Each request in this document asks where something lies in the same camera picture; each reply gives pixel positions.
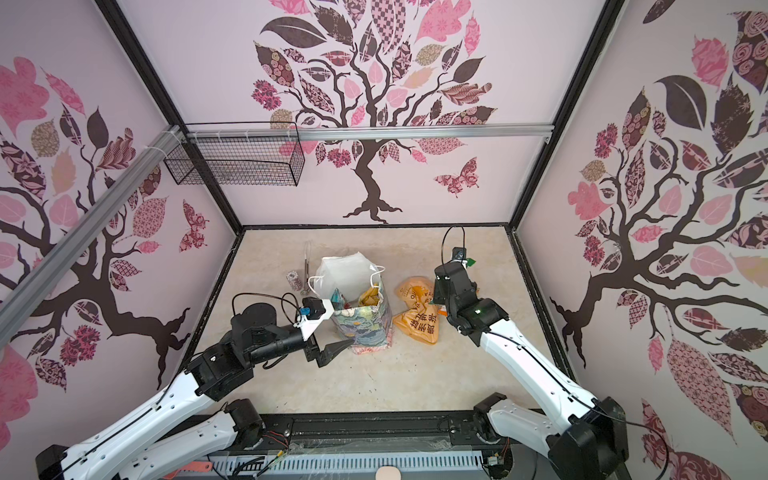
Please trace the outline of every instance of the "pink butterfly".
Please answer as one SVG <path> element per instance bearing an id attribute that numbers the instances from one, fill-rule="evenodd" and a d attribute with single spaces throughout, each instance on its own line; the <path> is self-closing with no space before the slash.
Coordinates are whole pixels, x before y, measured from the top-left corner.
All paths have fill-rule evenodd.
<path id="1" fill-rule="evenodd" d="M 184 216 L 187 218 L 187 223 L 190 224 L 190 229 L 181 238 L 181 243 L 179 243 L 180 252 L 189 250 L 192 247 L 200 248 L 205 246 L 205 236 L 200 233 L 200 230 L 205 229 L 206 222 L 210 221 L 205 220 L 203 214 L 196 214 L 194 208 L 186 200 L 183 200 L 183 202 Z"/>
<path id="2" fill-rule="evenodd" d="M 435 177 L 435 181 L 448 187 L 448 192 L 458 198 L 458 192 L 464 190 L 464 187 L 476 187 L 478 184 L 478 175 L 475 171 L 478 169 L 477 157 L 472 158 L 464 165 L 462 172 L 455 177 L 453 175 L 440 175 Z"/>

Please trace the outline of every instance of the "wall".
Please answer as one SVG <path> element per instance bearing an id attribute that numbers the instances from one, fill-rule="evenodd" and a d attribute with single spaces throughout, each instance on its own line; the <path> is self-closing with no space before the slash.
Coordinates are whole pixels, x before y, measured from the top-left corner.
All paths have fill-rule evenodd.
<path id="1" fill-rule="evenodd" d="M 2 16 L 5 298 L 166 123 L 92 2 L 12 2 Z M 232 240 L 204 187 L 164 167 L 143 182 L 0 353 L 4 477 L 36 478 L 41 450 L 170 380 Z"/>
<path id="2" fill-rule="evenodd" d="M 426 125 L 549 123 L 602 3 L 176 0 L 122 7 L 185 121 L 273 119 L 304 128 L 419 118 Z M 379 59 L 370 55 L 377 47 Z M 506 222 L 540 140 L 304 142 L 298 188 L 223 189 L 245 224 Z M 397 160 L 380 157 L 383 148 Z M 269 208 L 254 207 L 268 199 Z"/>
<path id="3" fill-rule="evenodd" d="M 768 466 L 765 11 L 630 2 L 521 227 L 579 380 L 669 478 Z"/>

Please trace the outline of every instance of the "shopping bag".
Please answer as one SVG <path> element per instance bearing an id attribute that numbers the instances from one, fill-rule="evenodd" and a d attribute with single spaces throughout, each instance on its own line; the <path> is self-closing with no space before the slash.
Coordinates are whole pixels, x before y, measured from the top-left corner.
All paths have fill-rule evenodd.
<path id="1" fill-rule="evenodd" d="M 409 310 L 392 319 L 407 336 L 428 345 L 437 343 L 440 325 L 440 306 L 432 303 L 432 285 L 433 282 L 423 276 L 412 276 L 400 283 L 396 293 Z"/>
<path id="2" fill-rule="evenodd" d="M 392 312 L 382 271 L 383 267 L 358 252 L 347 257 L 324 257 L 315 276 L 310 277 L 312 291 L 321 299 L 332 300 L 331 320 L 342 338 L 355 339 L 350 349 L 356 354 L 386 349 L 392 344 Z M 375 305 L 360 305 L 361 297 L 365 303 L 372 303 L 369 299 L 373 296 L 378 297 Z"/>

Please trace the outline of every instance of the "orange package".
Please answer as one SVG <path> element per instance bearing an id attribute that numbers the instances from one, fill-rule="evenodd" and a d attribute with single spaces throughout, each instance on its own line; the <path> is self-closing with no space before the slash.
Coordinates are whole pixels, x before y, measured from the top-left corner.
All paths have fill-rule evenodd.
<path id="1" fill-rule="evenodd" d="M 429 345 L 437 343 L 440 305 L 432 305 L 432 281 L 412 276 L 397 287 L 396 294 L 410 310 L 395 316 L 393 322 L 407 336 Z"/>

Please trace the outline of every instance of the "wire basket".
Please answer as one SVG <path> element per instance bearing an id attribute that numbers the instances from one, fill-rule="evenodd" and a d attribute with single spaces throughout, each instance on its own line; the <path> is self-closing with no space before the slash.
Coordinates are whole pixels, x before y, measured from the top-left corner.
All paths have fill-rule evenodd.
<path id="1" fill-rule="evenodd" d="M 276 122 L 249 123 L 266 123 L 275 127 Z M 193 157 L 199 157 L 221 185 L 295 187 L 304 168 L 299 131 L 293 122 L 278 123 L 284 123 L 286 127 L 280 128 L 274 135 L 242 136 L 241 133 L 226 131 L 191 133 L 186 141 L 168 154 L 165 166 L 179 185 L 204 183 L 192 161 Z"/>

